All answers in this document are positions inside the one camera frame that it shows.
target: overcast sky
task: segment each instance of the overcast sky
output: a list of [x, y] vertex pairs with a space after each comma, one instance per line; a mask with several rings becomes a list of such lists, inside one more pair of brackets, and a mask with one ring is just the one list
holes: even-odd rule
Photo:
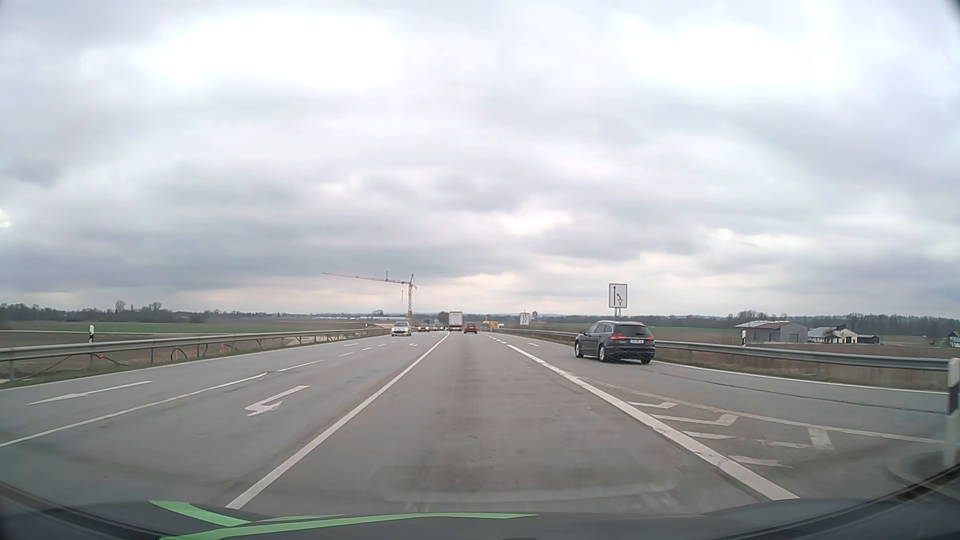
[[7, 0], [0, 301], [960, 316], [939, 0]]

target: metal guardrail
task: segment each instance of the metal guardrail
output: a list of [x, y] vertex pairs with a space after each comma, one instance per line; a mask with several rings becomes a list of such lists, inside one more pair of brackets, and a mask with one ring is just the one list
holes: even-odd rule
[[[546, 331], [523, 329], [493, 329], [516, 334], [543, 335], [560, 338], [562, 341], [573, 341], [577, 335], [572, 331]], [[719, 345], [713, 343], [692, 343], [688, 341], [657, 341], [661, 349], [675, 349], [680, 351], [695, 351], [700, 353], [718, 353], [721, 355], [762, 356], [781, 360], [798, 360], [805, 362], [820, 362], [825, 364], [839, 364], [860, 367], [882, 367], [909, 369], [920, 371], [944, 371], [949, 367], [946, 358], [924, 358], [913, 356], [876, 356], [852, 355], [847, 353], [821, 353], [817, 351], [798, 351], [793, 349], [774, 349], [767, 347], [744, 347], [740, 345]]]
[[210, 335], [191, 335], [186, 337], [160, 337], [157, 339], [132, 339], [125, 341], [102, 341], [97, 343], [61, 343], [55, 345], [28, 345], [24, 347], [0, 348], [0, 362], [8, 362], [11, 379], [14, 377], [13, 363], [23, 360], [37, 360], [55, 358], [58, 356], [104, 355], [106, 353], [120, 353], [125, 351], [150, 350], [151, 363], [154, 361], [156, 349], [197, 347], [197, 356], [201, 345], [213, 343], [236, 343], [238, 341], [262, 342], [264, 339], [280, 339], [296, 337], [343, 336], [343, 339], [352, 337], [366, 337], [390, 333], [387, 328], [364, 328], [347, 330], [322, 331], [274, 331], [264, 333], [224, 333]]

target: road arrow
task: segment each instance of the road arrow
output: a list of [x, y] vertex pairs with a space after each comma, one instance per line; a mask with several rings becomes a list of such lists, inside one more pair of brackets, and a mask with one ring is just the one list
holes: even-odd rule
[[245, 406], [244, 409], [253, 411], [247, 416], [255, 416], [257, 414], [260, 414], [261, 412], [267, 412], [268, 410], [276, 410], [280, 406], [280, 404], [283, 403], [283, 401], [279, 401], [279, 402], [276, 402], [275, 404], [270, 404], [270, 405], [265, 405], [265, 404], [273, 400], [278, 400], [283, 396], [289, 396], [294, 392], [300, 392], [303, 388], [309, 388], [309, 386], [295, 386], [287, 390], [286, 392], [280, 392], [279, 394], [276, 394], [275, 396], [267, 398], [266, 400], [256, 402], [255, 404], [250, 406]]

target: black car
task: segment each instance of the black car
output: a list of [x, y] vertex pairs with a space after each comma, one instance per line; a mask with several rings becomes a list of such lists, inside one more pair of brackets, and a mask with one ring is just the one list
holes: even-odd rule
[[573, 344], [578, 358], [596, 356], [601, 362], [633, 359], [649, 364], [656, 351], [654, 336], [636, 321], [600, 321], [578, 335]]

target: truck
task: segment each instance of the truck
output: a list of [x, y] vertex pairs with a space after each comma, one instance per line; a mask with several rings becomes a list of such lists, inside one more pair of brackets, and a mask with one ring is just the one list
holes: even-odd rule
[[464, 329], [464, 313], [462, 311], [450, 311], [450, 331], [461, 331]]

